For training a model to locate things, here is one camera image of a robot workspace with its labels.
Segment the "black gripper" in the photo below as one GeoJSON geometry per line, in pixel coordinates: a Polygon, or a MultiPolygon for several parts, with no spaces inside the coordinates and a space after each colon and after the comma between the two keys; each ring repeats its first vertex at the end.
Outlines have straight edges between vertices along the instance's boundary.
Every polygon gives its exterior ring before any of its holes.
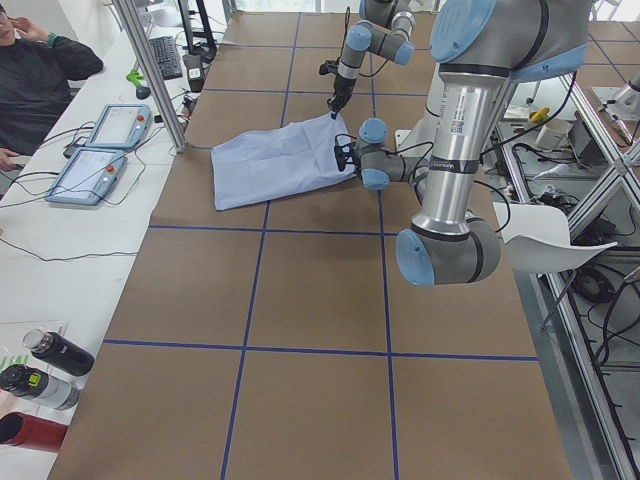
{"type": "Polygon", "coordinates": [[[333,74],[333,94],[327,100],[332,119],[336,119],[350,100],[356,84],[356,70],[338,60],[327,60],[319,67],[320,75],[333,74]]]}
{"type": "Polygon", "coordinates": [[[351,165],[353,167],[353,173],[360,174],[361,164],[360,161],[355,158],[354,148],[357,138],[350,134],[337,134],[334,136],[334,158],[336,160],[337,168],[340,172],[345,172],[347,167],[351,165]],[[349,142],[345,144],[340,143],[340,138],[346,137],[349,142]]]}

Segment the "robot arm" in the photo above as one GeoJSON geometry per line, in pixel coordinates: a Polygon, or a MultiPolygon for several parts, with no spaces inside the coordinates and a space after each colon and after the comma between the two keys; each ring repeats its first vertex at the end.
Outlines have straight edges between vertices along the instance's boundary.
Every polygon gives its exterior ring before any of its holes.
{"type": "Polygon", "coordinates": [[[333,119],[351,99],[366,53],[406,65],[415,49],[410,41],[415,17],[409,1],[361,1],[359,15],[361,20],[346,30],[339,57],[319,67],[320,75],[334,76],[327,100],[333,119]]]}
{"type": "Polygon", "coordinates": [[[336,144],[339,168],[363,185],[410,183],[420,210],[395,242],[403,277],[419,286],[473,283],[491,275],[501,246],[469,209],[483,148],[519,83],[577,71],[587,50],[587,1],[448,1],[437,13],[430,52],[443,84],[432,139],[416,157],[387,151],[385,123],[366,120],[357,138],[336,144]]]}

